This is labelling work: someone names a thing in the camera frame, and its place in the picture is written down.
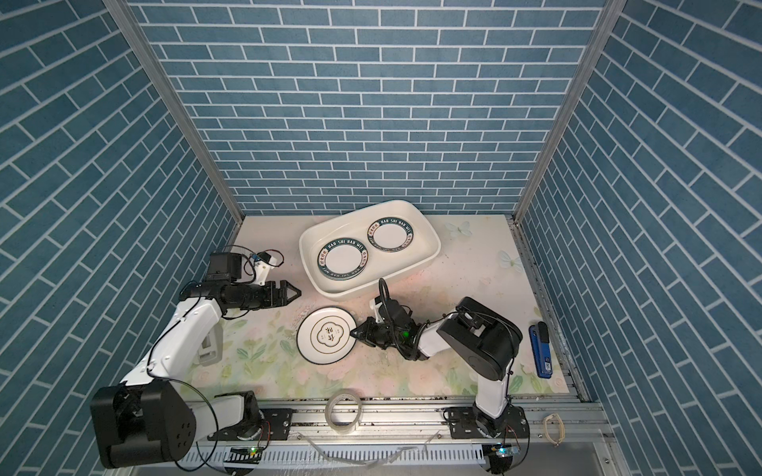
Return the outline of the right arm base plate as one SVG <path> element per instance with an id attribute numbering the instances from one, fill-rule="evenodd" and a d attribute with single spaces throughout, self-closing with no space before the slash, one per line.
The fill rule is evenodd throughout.
<path id="1" fill-rule="evenodd" d="M 529 422 L 523 408 L 508 405 L 497 418 L 488 416 L 476 405 L 444 409 L 444 421 L 454 440 L 474 438 L 506 438 L 523 440 L 530 435 Z"/>

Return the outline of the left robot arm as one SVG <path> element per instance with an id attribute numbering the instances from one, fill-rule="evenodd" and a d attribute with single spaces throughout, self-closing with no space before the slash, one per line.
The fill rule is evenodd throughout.
<path id="1" fill-rule="evenodd" d="M 136 367 L 117 384 L 97 390 L 90 413 L 101 464 L 107 469 L 180 462 L 202 440 L 268 442 L 272 426 L 251 391 L 181 395 L 192 364 L 220 361 L 222 328 L 230 311 L 277 309 L 301 292 L 268 278 L 282 266 L 274 249 L 254 253 L 234 245 L 213 253 L 206 277 L 186 285 L 170 320 Z"/>

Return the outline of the white cloud-pattern plate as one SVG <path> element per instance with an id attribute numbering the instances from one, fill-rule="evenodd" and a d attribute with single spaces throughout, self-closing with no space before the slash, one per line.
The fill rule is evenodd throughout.
<path id="1" fill-rule="evenodd" d="M 315 365 L 331 365 L 353 351 L 356 340 L 354 317 L 341 307 L 322 307 L 310 313 L 300 324 L 296 342 L 305 360 Z"/>

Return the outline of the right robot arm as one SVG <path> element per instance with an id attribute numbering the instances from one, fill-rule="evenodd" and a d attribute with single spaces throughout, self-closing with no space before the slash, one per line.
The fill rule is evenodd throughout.
<path id="1" fill-rule="evenodd" d="M 369 346 L 396 349 L 408 361 L 425 361 L 452 350 L 477 374 L 470 420 L 487 438 L 527 438 L 524 411 L 511 403 L 512 367 L 523 340 L 522 331 L 495 311 L 465 297 L 437 321 L 417 323 L 412 311 L 396 299 L 379 296 L 374 315 L 349 335 Z"/>

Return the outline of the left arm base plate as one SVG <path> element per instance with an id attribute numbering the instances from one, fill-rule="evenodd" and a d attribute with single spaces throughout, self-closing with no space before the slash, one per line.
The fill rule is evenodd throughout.
<path id="1" fill-rule="evenodd" d="M 242 422 L 222 428 L 208 436 L 207 441 L 268 442 L 287 440 L 294 411 L 286 408 L 264 409 L 257 415 L 246 416 Z"/>

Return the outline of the green rimmed plate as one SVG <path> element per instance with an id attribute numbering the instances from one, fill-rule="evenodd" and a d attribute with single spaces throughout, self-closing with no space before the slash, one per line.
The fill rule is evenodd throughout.
<path id="1" fill-rule="evenodd" d="M 354 238 L 337 238 L 325 244 L 317 256 L 317 267 L 328 279 L 347 281 L 359 276 L 368 263 L 367 247 Z"/>
<path id="2" fill-rule="evenodd" d="M 367 229 L 366 237 L 377 250 L 396 253 L 411 245 L 415 233 L 412 225 L 405 219 L 388 216 L 372 222 Z"/>

